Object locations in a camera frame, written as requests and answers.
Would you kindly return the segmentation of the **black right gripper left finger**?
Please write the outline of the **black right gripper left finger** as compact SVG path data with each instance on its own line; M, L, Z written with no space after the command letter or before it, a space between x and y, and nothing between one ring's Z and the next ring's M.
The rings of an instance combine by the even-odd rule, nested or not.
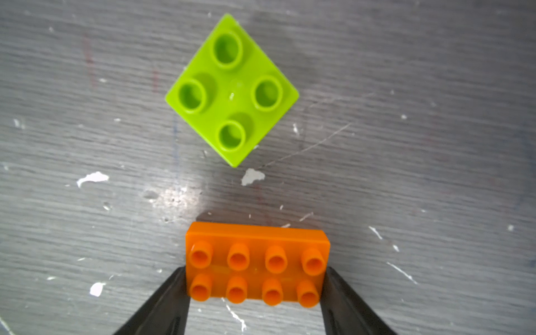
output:
M186 268L177 268L114 335L183 335L191 298Z

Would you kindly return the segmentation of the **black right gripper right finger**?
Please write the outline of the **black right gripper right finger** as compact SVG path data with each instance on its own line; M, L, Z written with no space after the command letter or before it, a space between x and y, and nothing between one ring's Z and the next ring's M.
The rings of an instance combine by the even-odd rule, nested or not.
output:
M326 334L396 335L332 267L326 269L320 306Z

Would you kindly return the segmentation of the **lime green 2x2 lego brick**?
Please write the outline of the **lime green 2x2 lego brick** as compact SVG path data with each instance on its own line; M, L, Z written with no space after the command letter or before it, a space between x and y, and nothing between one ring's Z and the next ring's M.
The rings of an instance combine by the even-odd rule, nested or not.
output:
M300 94L225 14L166 95L167 104L236 168Z

